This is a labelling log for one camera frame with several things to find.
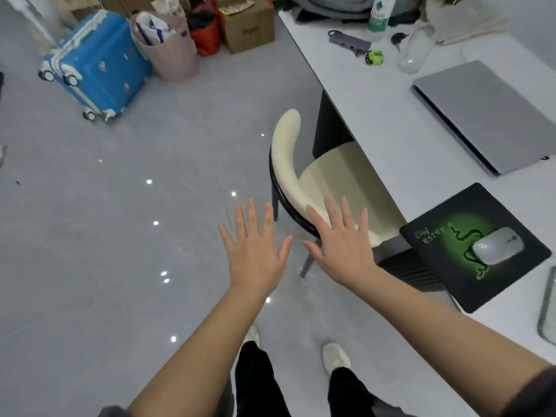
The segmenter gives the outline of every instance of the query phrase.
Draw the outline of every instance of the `table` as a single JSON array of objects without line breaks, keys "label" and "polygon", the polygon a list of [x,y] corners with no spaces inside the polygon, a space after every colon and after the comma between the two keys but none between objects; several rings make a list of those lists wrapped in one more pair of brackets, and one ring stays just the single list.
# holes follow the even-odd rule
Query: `table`
[{"label": "table", "polygon": [[[330,44],[327,36],[330,29],[338,29],[365,39],[364,26],[337,21],[296,24],[289,12],[279,15],[407,221],[479,182],[556,252],[556,157],[492,176],[410,92],[419,76],[480,59],[556,122],[552,69],[511,36],[491,34],[435,47],[421,72],[406,76],[395,66],[397,51],[390,36],[410,27],[389,28],[372,46],[384,51],[385,62],[370,67],[363,58]],[[537,334],[548,272],[554,265],[551,257],[469,316],[556,364],[556,346]]]}]

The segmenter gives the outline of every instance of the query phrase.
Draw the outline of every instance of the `hand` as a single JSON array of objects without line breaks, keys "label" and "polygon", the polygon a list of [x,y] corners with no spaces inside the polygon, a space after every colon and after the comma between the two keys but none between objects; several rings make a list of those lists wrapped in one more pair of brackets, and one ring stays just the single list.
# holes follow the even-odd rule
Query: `hand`
[{"label": "hand", "polygon": [[303,245],[330,278],[352,290],[376,267],[369,242],[367,210],[361,213],[359,229],[356,230],[345,197],[341,200],[341,214],[334,208],[330,197],[324,198],[324,204],[332,228],[312,206],[307,205],[307,213],[320,234],[323,249],[311,241],[305,241]]},{"label": "hand", "polygon": [[266,298],[278,286],[290,253],[292,236],[287,237],[278,252],[272,239],[272,206],[265,205],[262,234],[253,199],[247,202],[247,228],[240,205],[235,207],[237,242],[234,242],[224,224],[218,229],[230,265],[230,287],[254,292]]}]

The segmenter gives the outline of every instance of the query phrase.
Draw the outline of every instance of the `floor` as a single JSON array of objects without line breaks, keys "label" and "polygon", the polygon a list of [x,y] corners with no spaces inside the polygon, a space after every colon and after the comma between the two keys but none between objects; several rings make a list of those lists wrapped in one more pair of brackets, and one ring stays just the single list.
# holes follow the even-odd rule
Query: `floor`
[{"label": "floor", "polygon": [[[32,40],[4,1],[0,23],[21,30],[0,36],[0,414],[94,416],[126,406],[224,293],[217,223],[249,197],[270,200],[268,149],[289,108],[302,116],[296,167],[310,163],[321,88],[277,19],[274,43],[203,59],[187,84],[153,78],[112,125],[90,123],[36,78]],[[330,340],[406,412],[474,415],[318,266],[298,277],[309,235],[283,212],[276,238],[294,246],[256,323],[292,415],[328,414]]]}]

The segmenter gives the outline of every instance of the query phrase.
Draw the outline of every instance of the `curved chair backrest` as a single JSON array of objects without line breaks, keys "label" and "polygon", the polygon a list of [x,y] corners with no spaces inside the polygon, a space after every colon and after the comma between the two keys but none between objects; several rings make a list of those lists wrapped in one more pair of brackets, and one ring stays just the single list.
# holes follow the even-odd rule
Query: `curved chair backrest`
[{"label": "curved chair backrest", "polygon": [[310,204],[330,224],[328,213],[311,202],[305,194],[294,171],[294,147],[301,127],[301,116],[295,109],[287,111],[278,121],[272,137],[272,167],[278,184],[288,202],[309,222],[306,206]]}]

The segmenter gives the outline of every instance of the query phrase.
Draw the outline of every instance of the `forearm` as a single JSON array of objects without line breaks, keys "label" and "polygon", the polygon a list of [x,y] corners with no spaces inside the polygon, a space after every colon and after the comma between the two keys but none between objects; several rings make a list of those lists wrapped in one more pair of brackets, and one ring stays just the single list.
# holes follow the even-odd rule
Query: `forearm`
[{"label": "forearm", "polygon": [[348,287],[383,315],[481,416],[498,416],[550,364],[375,268]]},{"label": "forearm", "polygon": [[133,417],[208,417],[264,297],[229,288],[210,315],[129,406]]}]

